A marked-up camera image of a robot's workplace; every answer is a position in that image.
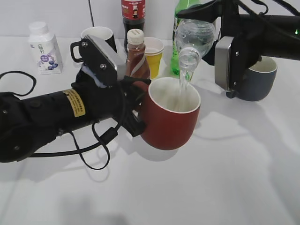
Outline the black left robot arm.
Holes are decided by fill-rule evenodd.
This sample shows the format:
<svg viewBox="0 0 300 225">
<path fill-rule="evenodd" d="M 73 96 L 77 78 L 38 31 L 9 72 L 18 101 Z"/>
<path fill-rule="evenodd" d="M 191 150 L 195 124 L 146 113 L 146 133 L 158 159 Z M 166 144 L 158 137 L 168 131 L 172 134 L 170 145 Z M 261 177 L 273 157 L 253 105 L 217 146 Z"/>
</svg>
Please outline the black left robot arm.
<svg viewBox="0 0 300 225">
<path fill-rule="evenodd" d="M 133 114 L 142 102 L 150 79 L 125 76 L 114 86 L 100 88 L 84 68 L 81 68 L 68 90 L 20 99 L 19 94 L 0 95 L 0 160 L 3 163 L 26 158 L 59 157 L 75 151 L 38 153 L 38 149 L 58 136 L 93 126 L 112 118 L 117 122 L 102 135 L 95 135 L 97 143 L 79 150 L 84 153 L 98 146 L 106 147 L 118 134 L 120 127 L 132 136 L 141 135 L 146 125 Z"/>
</svg>

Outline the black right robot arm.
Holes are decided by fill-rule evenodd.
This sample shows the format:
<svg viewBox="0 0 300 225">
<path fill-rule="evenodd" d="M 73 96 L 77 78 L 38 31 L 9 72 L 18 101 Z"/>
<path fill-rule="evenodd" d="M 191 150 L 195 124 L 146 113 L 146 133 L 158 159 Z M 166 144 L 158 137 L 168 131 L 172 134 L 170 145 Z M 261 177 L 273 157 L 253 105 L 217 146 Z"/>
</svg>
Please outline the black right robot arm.
<svg viewBox="0 0 300 225">
<path fill-rule="evenodd" d="M 248 68 L 261 56 L 300 58 L 300 13 L 283 0 L 277 3 L 292 15 L 258 14 L 240 0 L 211 0 L 176 15 L 209 23 L 220 18 L 221 38 L 233 38 L 232 59 Z"/>
</svg>

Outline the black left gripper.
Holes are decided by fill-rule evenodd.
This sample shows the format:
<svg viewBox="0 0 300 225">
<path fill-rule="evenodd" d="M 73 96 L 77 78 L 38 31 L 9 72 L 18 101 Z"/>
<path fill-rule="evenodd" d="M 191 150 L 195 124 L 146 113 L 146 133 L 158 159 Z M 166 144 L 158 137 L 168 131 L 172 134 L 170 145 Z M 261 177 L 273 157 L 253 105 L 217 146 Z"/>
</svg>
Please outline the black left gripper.
<svg viewBox="0 0 300 225">
<path fill-rule="evenodd" d="M 133 110 L 142 102 L 150 84 L 150 79 L 125 76 L 116 85 L 101 88 L 80 69 L 71 86 L 81 97 L 91 122 L 113 118 L 137 137 L 145 131 L 146 124 Z"/>
</svg>

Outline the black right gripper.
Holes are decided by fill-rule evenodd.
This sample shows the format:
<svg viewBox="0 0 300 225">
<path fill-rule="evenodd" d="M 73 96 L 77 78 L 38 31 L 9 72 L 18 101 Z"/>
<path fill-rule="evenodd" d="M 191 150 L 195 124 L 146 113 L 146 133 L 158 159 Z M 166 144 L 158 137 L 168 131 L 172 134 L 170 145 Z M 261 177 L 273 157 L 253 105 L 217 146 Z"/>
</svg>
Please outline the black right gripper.
<svg viewBox="0 0 300 225">
<path fill-rule="evenodd" d="M 250 39 L 247 35 L 250 29 L 243 24 L 238 10 L 237 0 L 211 0 L 204 4 L 198 4 L 179 11 L 176 16 L 179 19 L 193 19 L 213 23 L 217 18 L 221 18 L 221 37 L 233 37 L 245 43 L 245 47 L 240 51 L 248 56 L 243 56 L 245 68 L 254 65 L 259 56 L 250 53 L 248 50 Z"/>
</svg>

